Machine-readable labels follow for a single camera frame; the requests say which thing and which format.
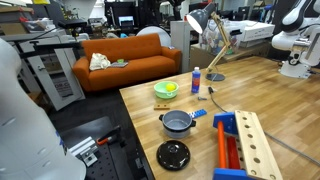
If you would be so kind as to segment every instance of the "wooden board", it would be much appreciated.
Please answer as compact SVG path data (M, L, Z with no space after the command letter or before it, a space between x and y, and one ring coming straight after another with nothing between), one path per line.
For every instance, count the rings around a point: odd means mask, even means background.
M166 109L170 109L170 104L159 104L159 103L155 103L153 106L154 110L166 110Z
M21 23L0 23L5 35L28 34Z
M12 6L12 7L0 7L0 13L2 12L14 12L14 11L24 11L24 12L33 12L32 8Z
M235 116L247 175L281 180L282 175L256 113L236 110Z

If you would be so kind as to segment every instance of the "blue block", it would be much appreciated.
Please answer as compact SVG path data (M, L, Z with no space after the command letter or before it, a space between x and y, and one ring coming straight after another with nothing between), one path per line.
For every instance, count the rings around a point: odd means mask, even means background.
M247 176L245 170L215 168L213 180L254 180Z
M203 115L206 115L206 114L207 114L207 111L206 111L206 110L200 109L200 110L198 110L198 111L189 113L189 116L190 116L191 118L197 118L197 117L200 117L200 116L203 116Z
M234 112L215 114L213 120L213 127L218 128L219 121L223 122L224 132L238 135L238 128Z

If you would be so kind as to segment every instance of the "cooking pot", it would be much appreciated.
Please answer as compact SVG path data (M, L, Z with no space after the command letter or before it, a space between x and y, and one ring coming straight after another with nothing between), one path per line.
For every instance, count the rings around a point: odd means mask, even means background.
M188 113L180 110L161 114L159 119L163 123L165 134L175 139L186 137L190 134L190 127L196 126L196 121Z

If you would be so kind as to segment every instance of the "computer screen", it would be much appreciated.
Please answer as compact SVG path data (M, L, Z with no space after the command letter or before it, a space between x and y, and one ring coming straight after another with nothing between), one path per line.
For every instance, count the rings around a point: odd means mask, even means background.
M119 16L119 25L133 26L134 25L133 16Z
M233 20L233 11L232 10L219 11L218 14L223 19L229 19L230 21Z
M238 13L242 13L243 15L245 15L244 19L248 19L249 11L250 6L243 6L238 8Z

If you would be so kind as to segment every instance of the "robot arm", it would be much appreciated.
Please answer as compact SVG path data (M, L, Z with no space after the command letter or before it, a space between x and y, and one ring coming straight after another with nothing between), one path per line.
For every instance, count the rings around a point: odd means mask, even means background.
M291 51L280 72L286 76L308 78L309 70L319 63L318 41L320 19L305 18L304 12L312 0L298 0L290 12L282 19L282 32L272 39L276 49ZM314 10L320 13L320 0L316 0Z
M0 45L0 179L84 179L85 165L20 86L17 51L1 38Z

